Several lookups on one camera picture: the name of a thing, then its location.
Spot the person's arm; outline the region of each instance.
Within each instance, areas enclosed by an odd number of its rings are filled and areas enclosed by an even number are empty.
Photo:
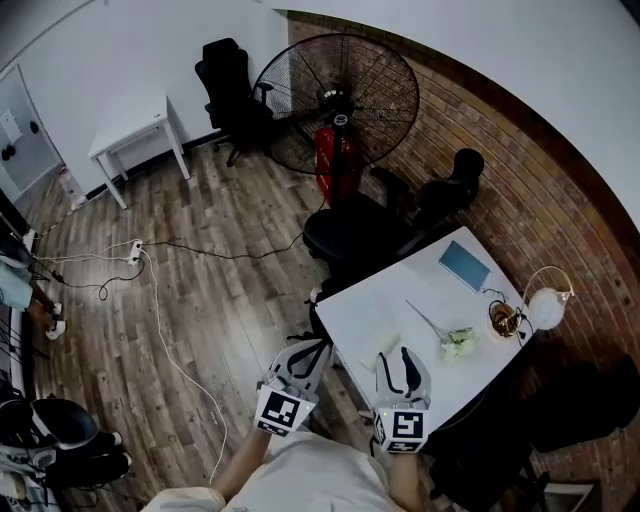
[[[227,503],[247,483],[249,477],[264,461],[271,434],[264,430],[253,428],[242,440],[240,448],[231,459],[222,474],[213,482],[213,488],[218,491]]]
[[[389,474],[389,496],[406,512],[424,510],[418,476],[418,455],[415,453],[393,456]]]

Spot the red object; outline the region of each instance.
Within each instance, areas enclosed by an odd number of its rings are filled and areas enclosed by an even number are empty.
[[[333,140],[333,128],[320,128],[316,131],[316,181],[329,205]],[[342,138],[341,156],[339,191],[340,199],[345,199],[358,190],[361,174],[358,170],[358,152],[346,136]]]

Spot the door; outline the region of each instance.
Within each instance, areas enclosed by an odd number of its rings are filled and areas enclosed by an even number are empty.
[[[16,63],[0,73],[0,152],[0,188],[13,202],[61,164]]]

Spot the small white desk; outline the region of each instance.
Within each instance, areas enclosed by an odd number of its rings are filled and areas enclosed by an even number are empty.
[[[164,91],[154,87],[133,88],[126,95],[111,101],[100,119],[89,149],[89,158],[104,175],[105,185],[123,209],[127,204],[111,182],[104,165],[112,173],[119,173],[126,181],[127,173],[115,152],[159,128],[164,129],[182,175],[188,180],[189,171],[182,158],[184,151],[169,119],[167,95]]]
[[[473,399],[520,350],[518,341],[498,340],[488,329],[489,304],[496,294],[476,293],[443,267],[438,260],[455,240],[491,273],[483,288],[505,294],[512,307],[522,299],[497,263],[467,228],[460,228],[403,261],[323,300],[317,313],[327,329],[345,369],[369,406],[376,402],[375,372],[360,360],[380,350],[380,341],[400,334],[400,342],[389,354],[389,370],[396,387],[406,390],[400,347],[420,357],[431,376],[429,432],[449,420]],[[480,342],[472,354],[442,363],[435,332],[405,301],[441,329],[474,327]],[[531,337],[528,324],[523,331]]]

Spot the blue notebook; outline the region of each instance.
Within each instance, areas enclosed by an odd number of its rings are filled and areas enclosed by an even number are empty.
[[[457,242],[451,242],[440,258],[440,263],[476,292],[482,289],[490,272],[478,258]]]

